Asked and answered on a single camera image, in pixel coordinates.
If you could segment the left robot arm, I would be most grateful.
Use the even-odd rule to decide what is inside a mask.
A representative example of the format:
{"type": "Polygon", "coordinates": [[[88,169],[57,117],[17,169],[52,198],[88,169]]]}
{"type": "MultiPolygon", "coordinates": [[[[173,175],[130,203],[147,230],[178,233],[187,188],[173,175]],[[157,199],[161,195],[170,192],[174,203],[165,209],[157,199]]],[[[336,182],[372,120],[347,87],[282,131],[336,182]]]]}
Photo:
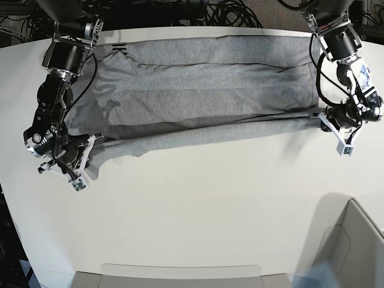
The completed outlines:
{"type": "Polygon", "coordinates": [[[351,1],[302,1],[292,6],[284,1],[280,4],[291,11],[300,11],[311,29],[311,39],[322,48],[316,68],[316,89],[319,98],[326,104],[321,120],[323,131],[333,132],[338,139],[338,153],[350,155],[354,141],[367,122],[377,122],[383,117],[383,100],[374,87],[371,71],[366,61],[358,56],[362,43],[348,17],[351,1]],[[327,59],[337,65],[336,87],[346,99],[339,103],[327,99],[321,90],[324,77],[322,64],[327,59]]]}

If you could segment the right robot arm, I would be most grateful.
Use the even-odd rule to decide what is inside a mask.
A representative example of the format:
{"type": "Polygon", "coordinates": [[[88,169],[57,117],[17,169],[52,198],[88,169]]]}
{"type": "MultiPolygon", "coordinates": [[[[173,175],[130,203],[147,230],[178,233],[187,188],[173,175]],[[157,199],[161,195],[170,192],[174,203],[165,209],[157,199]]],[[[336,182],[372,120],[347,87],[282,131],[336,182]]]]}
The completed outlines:
{"type": "Polygon", "coordinates": [[[39,1],[38,5],[53,20],[54,34],[42,63],[48,74],[38,89],[38,106],[23,140],[32,155],[50,158],[39,172],[57,165],[69,182],[76,182],[97,138],[69,135],[65,117],[75,104],[71,86],[92,56],[103,21],[97,12],[87,13],[80,1],[39,1]]]}

